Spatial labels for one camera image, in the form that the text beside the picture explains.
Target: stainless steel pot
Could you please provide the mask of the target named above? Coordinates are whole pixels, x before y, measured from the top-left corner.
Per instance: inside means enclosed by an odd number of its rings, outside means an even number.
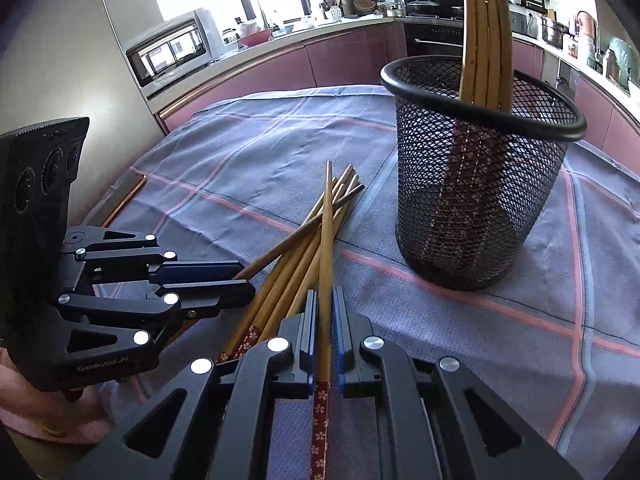
[[[542,40],[562,50],[562,37],[569,33],[569,28],[551,18],[542,18]]]

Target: bundle of chopsticks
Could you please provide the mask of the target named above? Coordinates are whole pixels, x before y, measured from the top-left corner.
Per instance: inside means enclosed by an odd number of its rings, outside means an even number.
[[[507,0],[464,0],[465,28],[460,100],[479,107],[511,112],[513,101],[513,46]],[[470,250],[482,238],[477,219],[481,211],[497,208],[492,183],[502,179],[508,137],[485,128],[456,122],[447,173],[442,187],[442,212],[457,225],[457,233],[469,240]],[[460,191],[465,203],[460,203]],[[474,265],[460,250],[453,258],[458,266]]]
[[[334,238],[348,218],[352,199],[364,189],[350,164],[339,178],[327,162],[324,191],[302,225],[283,241],[239,272],[236,280],[250,280],[275,262],[218,357],[219,363],[242,357],[254,345],[278,333],[280,322],[300,313],[309,289],[318,285],[318,339],[314,393],[311,478],[324,478],[331,378],[331,309],[334,280]],[[171,344],[197,320],[184,323]]]
[[[507,0],[465,0],[461,101],[511,111],[512,41]]]

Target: microwave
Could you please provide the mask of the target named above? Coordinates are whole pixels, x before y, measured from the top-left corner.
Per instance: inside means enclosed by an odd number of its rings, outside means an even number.
[[[226,51],[207,9],[192,10],[172,18],[124,47],[133,75],[146,98],[218,59]]]

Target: oven door handle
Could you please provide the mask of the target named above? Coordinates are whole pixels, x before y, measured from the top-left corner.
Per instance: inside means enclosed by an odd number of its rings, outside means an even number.
[[[443,43],[442,41],[426,41],[426,40],[418,40],[418,38],[415,38],[414,41],[415,43],[428,43],[430,45],[456,46],[458,48],[462,48],[462,45],[457,45],[455,43]]]

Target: countertop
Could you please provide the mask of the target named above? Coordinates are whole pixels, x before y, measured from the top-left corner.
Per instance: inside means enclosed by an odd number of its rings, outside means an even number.
[[[393,23],[393,20],[393,18],[384,18],[382,16],[374,16],[373,14],[363,16],[357,20],[343,19],[341,22],[316,25],[314,28],[306,28],[304,30],[292,32],[280,38],[274,38],[267,43],[240,50],[230,56],[223,57],[223,59],[220,59],[219,61],[210,63],[204,68],[194,71],[184,79],[163,89],[161,92],[158,92],[158,94],[149,99],[149,108],[151,109],[151,113],[158,113],[160,110],[194,88],[197,88],[204,82],[210,81],[229,70],[233,70],[237,66],[248,63],[251,60],[257,59],[276,50],[281,50],[296,43],[301,43],[327,34],[335,34],[336,32],[350,30],[352,28],[367,27],[368,25],[380,25],[381,23]]]
[[[308,28],[305,30],[299,30],[292,32],[280,38],[274,38],[267,43],[263,43],[251,48],[247,48],[224,57],[217,62],[211,63],[186,78],[174,83],[165,90],[159,92],[156,96],[152,97],[149,101],[149,108],[152,113],[158,113],[160,110],[178,100],[185,94],[188,94],[194,88],[202,85],[203,83],[215,79],[217,76],[229,72],[238,66],[251,62],[254,59],[270,54],[277,50],[293,46],[297,43],[312,40],[313,38],[319,38],[321,36],[335,34],[337,32],[351,30],[353,28],[367,27],[370,25],[379,25],[382,23],[392,23],[394,21],[402,23],[433,23],[440,20],[430,20],[428,18],[384,18],[382,16],[364,16],[357,20],[342,20],[338,23],[327,23],[324,25],[316,25],[314,28]],[[462,22],[450,23],[455,27],[462,27]],[[626,110],[638,123],[640,123],[640,106],[635,104],[631,97],[625,93],[614,82],[606,79],[602,74],[599,74],[595,70],[578,62],[577,59],[569,56],[563,51],[546,44],[544,41],[524,36],[522,34],[513,33],[513,37],[516,40],[530,43],[536,47],[549,52],[553,56],[568,63],[575,70],[580,72],[583,76],[590,79],[591,82],[599,86],[602,91],[608,94],[622,109]]]
[[[633,102],[631,97],[629,97],[629,94],[627,94],[613,81],[607,79],[601,73],[596,72],[593,68],[589,68],[583,63],[580,63],[575,59],[575,57],[569,56],[562,50],[559,50],[544,41],[536,40],[535,38],[524,36],[522,34],[516,34],[515,32],[513,33],[513,37],[516,40],[523,41],[524,43],[533,44],[570,65],[572,68],[580,72],[581,75],[599,86],[605,94],[608,94],[623,110],[626,110],[630,116],[640,123],[640,106]]]

